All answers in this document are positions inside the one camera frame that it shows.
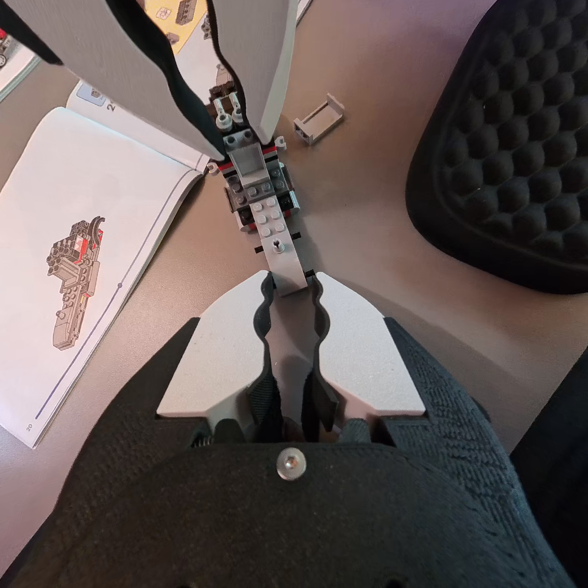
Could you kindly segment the car-cover instruction booklet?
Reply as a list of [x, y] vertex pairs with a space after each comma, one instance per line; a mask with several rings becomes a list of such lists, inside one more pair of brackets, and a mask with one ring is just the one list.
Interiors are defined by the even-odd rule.
[[40, 58], [1, 29], [1, 101], [40, 63]]

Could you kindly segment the grey toy brick slope panel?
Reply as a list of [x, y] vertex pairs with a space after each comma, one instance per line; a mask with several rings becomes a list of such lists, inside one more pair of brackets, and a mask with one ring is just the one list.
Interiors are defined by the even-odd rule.
[[224, 147], [244, 188], [269, 181], [261, 144], [251, 130], [240, 130], [224, 136]]

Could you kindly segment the step-page instruction booklet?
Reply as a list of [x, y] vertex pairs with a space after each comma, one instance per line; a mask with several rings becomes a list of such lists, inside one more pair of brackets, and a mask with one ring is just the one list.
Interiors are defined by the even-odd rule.
[[187, 192], [227, 157], [211, 159], [80, 82], [40, 121], [1, 190], [1, 427], [29, 448]]

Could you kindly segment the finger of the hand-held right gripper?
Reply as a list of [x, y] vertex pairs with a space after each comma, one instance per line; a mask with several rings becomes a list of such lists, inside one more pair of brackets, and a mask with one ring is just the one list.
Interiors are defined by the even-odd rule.
[[75, 75], [180, 142], [224, 160], [220, 132], [137, 1], [7, 4]]
[[237, 88], [244, 121], [269, 143], [288, 88], [298, 1], [210, 1], [215, 51]]

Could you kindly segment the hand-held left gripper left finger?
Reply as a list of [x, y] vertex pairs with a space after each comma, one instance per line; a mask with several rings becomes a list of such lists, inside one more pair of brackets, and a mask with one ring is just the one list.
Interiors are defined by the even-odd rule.
[[248, 440], [259, 435], [274, 396], [266, 340], [273, 293], [271, 273], [261, 270], [202, 313], [158, 416], [203, 418], [213, 432], [233, 419]]

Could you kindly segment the black mesh cushion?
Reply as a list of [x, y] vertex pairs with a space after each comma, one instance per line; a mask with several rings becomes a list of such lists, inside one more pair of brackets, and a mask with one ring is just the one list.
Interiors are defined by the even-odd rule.
[[511, 283], [587, 293], [587, 1], [496, 1], [406, 183], [416, 230]]

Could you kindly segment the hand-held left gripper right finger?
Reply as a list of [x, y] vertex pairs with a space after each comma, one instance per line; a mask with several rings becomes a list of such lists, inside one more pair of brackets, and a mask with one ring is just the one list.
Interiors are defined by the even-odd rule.
[[315, 332], [312, 370], [303, 390], [302, 430], [343, 430], [351, 420], [372, 430], [387, 417], [422, 417], [425, 405], [388, 328], [373, 305], [326, 273], [312, 278]]

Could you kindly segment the black toy brick block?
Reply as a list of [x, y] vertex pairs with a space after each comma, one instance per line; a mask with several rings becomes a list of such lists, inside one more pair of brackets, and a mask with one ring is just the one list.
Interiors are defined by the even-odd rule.
[[[240, 105], [242, 108], [240, 96], [239, 96], [239, 93], [238, 93], [238, 90], [236, 88], [234, 81], [228, 81], [228, 82], [225, 82], [224, 84], [216, 85], [216, 86], [212, 87], [209, 91], [209, 104], [206, 106], [206, 108], [207, 108], [207, 111], [208, 111], [210, 117], [212, 118], [212, 121], [214, 122], [215, 126], [216, 126], [215, 120], [217, 117], [217, 112], [215, 110], [214, 100], [215, 99], [222, 99], [222, 103], [223, 103], [225, 111], [227, 112], [227, 114], [231, 115], [232, 105], [231, 105], [231, 101], [229, 100], [229, 94], [231, 92], [236, 92], [238, 94], [239, 102], [240, 102]], [[226, 135], [231, 132], [236, 132], [238, 130], [242, 130], [243, 128], [245, 128], [245, 120], [244, 120], [243, 126], [241, 126], [241, 127], [237, 127], [233, 123], [232, 129], [229, 132], [221, 132], [218, 128], [217, 128], [217, 130], [219, 130], [221, 134]]]

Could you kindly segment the toy brick truck model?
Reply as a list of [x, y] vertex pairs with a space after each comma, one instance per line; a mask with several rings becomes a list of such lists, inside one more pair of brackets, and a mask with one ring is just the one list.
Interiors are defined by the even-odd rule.
[[[254, 133], [245, 122], [242, 130], [246, 129]], [[221, 134], [223, 141], [229, 134]], [[300, 206], [289, 171], [279, 157], [286, 149], [284, 137], [260, 144], [270, 176], [268, 182], [244, 188], [228, 154], [222, 162], [209, 161], [207, 167], [211, 175], [222, 175], [224, 192], [239, 229], [258, 234], [261, 244], [255, 251], [265, 254], [277, 293], [286, 297], [307, 288], [307, 276], [295, 248], [295, 239], [300, 235], [291, 234], [287, 225], [287, 219]]]

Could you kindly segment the person's leg dark trousers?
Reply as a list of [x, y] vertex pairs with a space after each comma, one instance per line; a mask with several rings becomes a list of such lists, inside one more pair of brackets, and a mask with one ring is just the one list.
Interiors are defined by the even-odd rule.
[[587, 587], [587, 350], [511, 461], [544, 537], [577, 587]]

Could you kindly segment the grey toy brick window frame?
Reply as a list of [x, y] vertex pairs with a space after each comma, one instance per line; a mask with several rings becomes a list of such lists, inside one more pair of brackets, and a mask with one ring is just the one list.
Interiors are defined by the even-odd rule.
[[304, 119], [294, 119], [295, 133], [305, 144], [312, 146], [337, 127], [345, 118], [345, 107], [327, 93], [327, 99]]

